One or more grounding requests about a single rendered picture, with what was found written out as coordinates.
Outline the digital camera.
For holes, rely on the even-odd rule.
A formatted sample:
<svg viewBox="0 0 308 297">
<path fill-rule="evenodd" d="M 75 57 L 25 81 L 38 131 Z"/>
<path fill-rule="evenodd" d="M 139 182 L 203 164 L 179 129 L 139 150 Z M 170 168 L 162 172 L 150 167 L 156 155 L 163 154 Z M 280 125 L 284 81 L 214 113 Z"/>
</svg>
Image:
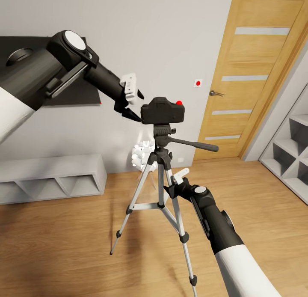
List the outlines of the digital camera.
<svg viewBox="0 0 308 297">
<path fill-rule="evenodd" d="M 141 107 L 142 124 L 181 123 L 184 121 L 185 107 L 181 101 L 175 104 L 166 97 L 155 97 L 149 104 Z"/>
</svg>

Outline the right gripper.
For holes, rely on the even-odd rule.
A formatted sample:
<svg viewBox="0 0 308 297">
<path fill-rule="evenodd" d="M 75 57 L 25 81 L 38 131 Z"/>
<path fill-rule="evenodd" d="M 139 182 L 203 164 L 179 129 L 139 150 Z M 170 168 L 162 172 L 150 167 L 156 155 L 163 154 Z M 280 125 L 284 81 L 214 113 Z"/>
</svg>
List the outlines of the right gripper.
<svg viewBox="0 0 308 297">
<path fill-rule="evenodd" d="M 178 197 L 178 196 L 181 196 L 183 198 L 183 189 L 187 185 L 190 185 L 190 183 L 188 182 L 188 179 L 186 177 L 182 179 L 183 179 L 183 182 L 181 184 L 173 184 L 170 187 L 163 186 L 164 190 L 168 193 L 171 199 L 174 199 L 175 197 Z"/>
</svg>

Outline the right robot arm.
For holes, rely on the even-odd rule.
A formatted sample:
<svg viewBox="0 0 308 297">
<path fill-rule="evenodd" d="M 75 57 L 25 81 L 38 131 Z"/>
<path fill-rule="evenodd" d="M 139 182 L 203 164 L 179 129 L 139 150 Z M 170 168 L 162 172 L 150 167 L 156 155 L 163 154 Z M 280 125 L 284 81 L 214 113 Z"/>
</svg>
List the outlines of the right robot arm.
<svg viewBox="0 0 308 297">
<path fill-rule="evenodd" d="M 172 176 L 174 184 L 163 186 L 171 199 L 181 196 L 192 202 L 216 257 L 229 297 L 281 297 L 235 232 L 226 211 L 216 206 L 204 186 L 190 185 L 185 168 Z"/>
</svg>

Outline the camera tripod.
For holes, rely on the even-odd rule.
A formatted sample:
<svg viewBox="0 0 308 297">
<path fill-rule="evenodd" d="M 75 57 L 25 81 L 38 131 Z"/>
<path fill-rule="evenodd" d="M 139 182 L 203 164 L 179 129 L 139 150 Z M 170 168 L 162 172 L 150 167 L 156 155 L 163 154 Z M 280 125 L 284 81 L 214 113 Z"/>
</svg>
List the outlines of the camera tripod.
<svg viewBox="0 0 308 297">
<path fill-rule="evenodd" d="M 175 211 L 175 216 L 172 215 L 172 213 L 169 211 L 169 209 L 165 206 L 167 200 L 168 200 L 168 193 L 164 190 L 164 170 L 166 172 L 166 177 L 167 177 L 167 182 L 168 182 L 168 187 L 172 186 L 174 184 L 174 180 L 172 178 L 172 171 L 171 171 L 171 160 L 173 159 L 172 152 L 169 153 L 168 149 L 165 149 L 170 142 L 175 142 L 175 143 L 181 143 L 189 146 L 194 146 L 195 148 L 199 149 L 204 149 L 208 151 L 214 151 L 218 152 L 219 147 L 216 145 L 211 145 L 211 144 L 206 144 L 206 143 L 200 143 L 200 142 L 190 142 L 190 141 L 185 141 L 185 140 L 179 140 L 172 138 L 168 136 L 169 134 L 175 134 L 176 133 L 176 128 L 171 129 L 170 124 L 153 124 L 154 126 L 154 136 L 153 138 L 155 139 L 155 150 L 154 152 L 151 152 L 146 164 L 146 167 L 144 169 L 144 172 L 142 173 L 142 177 L 140 179 L 140 182 L 136 188 L 135 194 L 132 198 L 132 201 L 130 205 L 128 205 L 128 208 L 126 210 L 126 217 L 123 221 L 123 224 L 121 226 L 121 229 L 117 231 L 116 236 L 116 242 L 113 246 L 112 251 L 110 252 L 110 255 L 113 254 L 114 248 L 118 242 L 118 239 L 120 238 L 123 228 L 127 222 L 127 219 L 129 215 L 133 212 L 133 210 L 148 210 L 148 209 L 160 209 L 163 214 L 166 216 L 168 221 L 172 224 L 172 226 L 175 228 L 177 231 L 180 241 L 183 244 L 184 248 L 184 254 L 186 257 L 186 262 L 187 262 L 187 267 L 189 271 L 189 280 L 190 284 L 192 285 L 193 288 L 193 293 L 194 296 L 197 297 L 196 293 L 196 284 L 197 284 L 197 276 L 193 275 L 191 263 L 190 263 L 190 257 L 187 249 L 187 241 L 189 240 L 189 234 L 184 231 L 184 226 L 181 218 L 181 213 L 179 209 L 179 204 L 178 204 L 178 197 L 175 197 L 172 199 L 172 204 L 173 208 Z M 141 188 L 145 182 L 145 179 L 149 173 L 149 170 L 151 166 L 154 164 L 154 161 L 157 162 L 158 164 L 158 194 L 159 194 L 159 202 L 155 203 L 143 203 L 143 204 L 135 204 L 136 199 L 141 191 Z"/>
</svg>

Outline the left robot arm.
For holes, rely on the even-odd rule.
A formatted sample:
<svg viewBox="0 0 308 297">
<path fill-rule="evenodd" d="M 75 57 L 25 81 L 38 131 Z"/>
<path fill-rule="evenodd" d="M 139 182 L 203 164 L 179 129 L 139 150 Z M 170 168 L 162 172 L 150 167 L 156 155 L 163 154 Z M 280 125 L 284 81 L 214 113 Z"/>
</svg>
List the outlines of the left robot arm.
<svg viewBox="0 0 308 297">
<path fill-rule="evenodd" d="M 83 73 L 83 80 L 115 101 L 115 111 L 142 122 L 141 117 L 126 108 L 137 103 L 137 96 L 144 100 L 136 74 L 120 79 L 99 61 L 100 57 L 71 30 L 55 34 L 47 49 L 16 50 L 8 58 L 6 68 L 0 68 L 0 145 L 46 100 L 56 97 Z"/>
</svg>

